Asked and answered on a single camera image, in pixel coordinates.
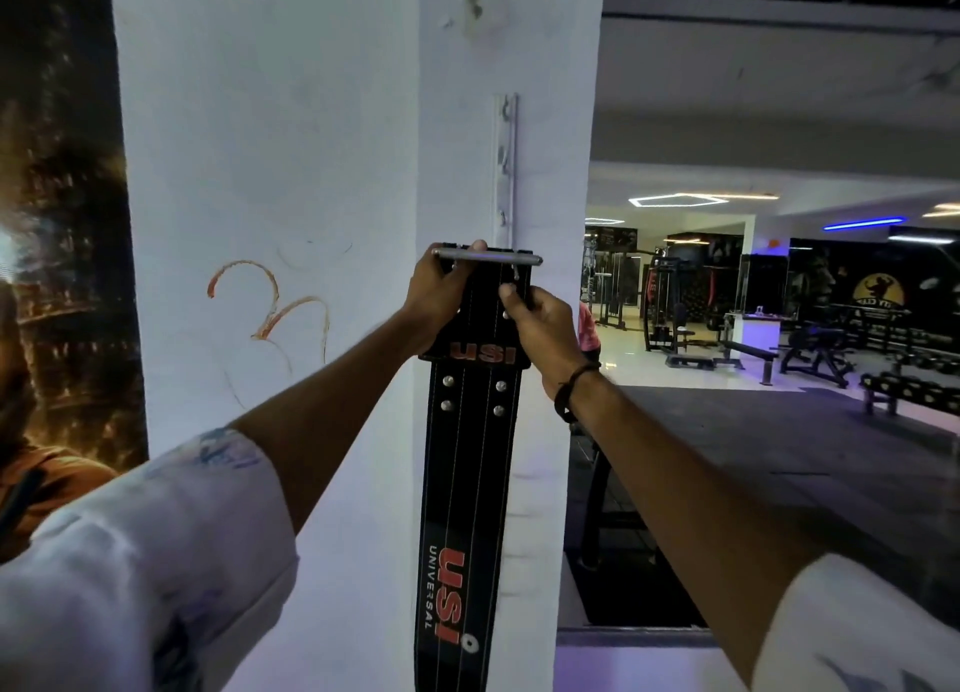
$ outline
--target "white sleeve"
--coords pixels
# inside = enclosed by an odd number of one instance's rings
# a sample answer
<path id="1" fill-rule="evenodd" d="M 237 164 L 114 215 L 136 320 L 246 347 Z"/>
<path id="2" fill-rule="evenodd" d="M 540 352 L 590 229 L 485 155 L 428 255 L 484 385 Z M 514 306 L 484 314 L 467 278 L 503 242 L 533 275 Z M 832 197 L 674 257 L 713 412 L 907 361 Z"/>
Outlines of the white sleeve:
<path id="1" fill-rule="evenodd" d="M 960 689 L 960 632 L 858 563 L 828 554 L 791 583 L 753 671 L 753 692 Z"/>
<path id="2" fill-rule="evenodd" d="M 4 690 L 221 689 L 297 575 L 280 481 L 210 431 L 53 513 L 0 567 Z"/>

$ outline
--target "orange drawing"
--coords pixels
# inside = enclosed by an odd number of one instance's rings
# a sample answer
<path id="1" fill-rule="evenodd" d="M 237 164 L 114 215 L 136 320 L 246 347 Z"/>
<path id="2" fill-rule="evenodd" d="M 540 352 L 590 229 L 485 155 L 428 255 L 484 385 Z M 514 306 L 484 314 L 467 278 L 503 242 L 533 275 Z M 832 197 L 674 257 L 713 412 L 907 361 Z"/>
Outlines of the orange drawing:
<path id="1" fill-rule="evenodd" d="M 208 298 L 216 298 L 216 289 L 217 281 L 220 280 L 221 276 L 228 271 L 230 268 L 233 268 L 237 265 L 253 265 L 255 268 L 259 268 L 263 271 L 263 274 L 267 276 L 267 279 L 270 280 L 270 287 L 273 291 L 273 299 L 270 303 L 270 310 L 267 311 L 267 316 L 263 319 L 263 322 L 260 323 L 260 327 L 257 328 L 253 335 L 250 337 L 254 341 L 266 341 L 268 344 L 273 345 L 283 356 L 283 359 L 287 362 L 287 371 L 293 372 L 293 366 L 290 363 L 290 358 L 284 353 L 283 349 L 274 343 L 270 339 L 270 332 L 277 327 L 277 324 L 287 316 L 294 308 L 297 308 L 305 303 L 319 303 L 323 306 L 323 335 L 320 340 L 320 352 L 322 355 L 323 363 L 327 363 L 327 335 L 330 333 L 330 306 L 322 299 L 316 295 L 307 295 L 306 297 L 297 298 L 291 303 L 288 303 L 285 307 L 278 310 L 278 305 L 281 302 L 281 288 L 277 284 L 277 278 L 274 276 L 270 270 L 260 262 L 253 260 L 234 260 L 232 262 L 227 262 L 223 267 L 218 269 L 213 277 L 210 278 L 209 284 L 206 286 L 206 296 Z"/>

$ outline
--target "black leather belt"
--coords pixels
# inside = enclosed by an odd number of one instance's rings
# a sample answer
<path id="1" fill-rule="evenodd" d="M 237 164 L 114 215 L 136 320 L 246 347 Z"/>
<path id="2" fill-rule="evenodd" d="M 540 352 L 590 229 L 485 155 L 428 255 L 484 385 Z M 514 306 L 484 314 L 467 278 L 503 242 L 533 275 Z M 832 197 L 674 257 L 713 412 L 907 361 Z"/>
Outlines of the black leather belt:
<path id="1" fill-rule="evenodd" d="M 420 356 L 433 365 L 416 584 L 417 692 L 481 692 L 487 683 L 521 371 L 530 367 L 498 288 L 514 283 L 526 298 L 530 264 L 540 262 L 529 252 L 488 252 L 501 261 L 477 263 L 460 311 Z M 453 261 L 441 256 L 440 264 L 448 272 Z"/>

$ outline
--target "black bracelet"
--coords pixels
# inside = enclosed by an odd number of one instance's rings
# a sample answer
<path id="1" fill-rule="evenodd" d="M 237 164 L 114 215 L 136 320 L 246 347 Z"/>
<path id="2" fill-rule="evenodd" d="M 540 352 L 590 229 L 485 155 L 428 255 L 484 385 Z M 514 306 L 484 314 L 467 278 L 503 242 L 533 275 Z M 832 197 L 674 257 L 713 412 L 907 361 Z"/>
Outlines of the black bracelet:
<path id="1" fill-rule="evenodd" d="M 570 376 L 569 381 L 559 388 L 557 398 L 553 400 L 553 408 L 557 411 L 557 414 L 559 414 L 559 418 L 567 424 L 572 424 L 577 420 L 577 417 L 573 415 L 573 411 L 570 410 L 570 395 L 573 394 L 573 385 L 577 382 L 577 379 L 588 371 L 600 371 L 600 363 L 592 361 L 580 366 L 580 368 Z"/>

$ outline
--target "hand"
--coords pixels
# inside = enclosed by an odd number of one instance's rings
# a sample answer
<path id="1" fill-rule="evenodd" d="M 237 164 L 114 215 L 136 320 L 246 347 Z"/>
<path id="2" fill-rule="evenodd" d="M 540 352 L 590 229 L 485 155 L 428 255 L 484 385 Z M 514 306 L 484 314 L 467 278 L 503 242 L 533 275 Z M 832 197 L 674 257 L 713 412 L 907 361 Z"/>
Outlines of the hand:
<path id="1" fill-rule="evenodd" d="M 440 259 L 433 254 L 433 250 L 439 246 L 439 242 L 431 244 L 416 263 L 414 276 L 410 278 L 410 287 L 407 289 L 407 299 L 400 309 L 414 332 L 414 355 L 424 353 L 431 347 L 440 329 L 457 315 L 467 278 L 476 267 L 474 261 L 461 260 L 453 265 L 449 273 L 444 274 Z M 487 243 L 477 239 L 470 249 L 482 252 L 487 249 Z"/>
<path id="2" fill-rule="evenodd" d="M 514 285 L 500 285 L 500 300 L 516 323 L 523 350 L 543 377 L 543 390 L 553 401 L 571 374 L 588 361 L 573 332 L 570 306 L 542 287 L 533 286 L 530 291 L 533 310 L 524 305 Z"/>

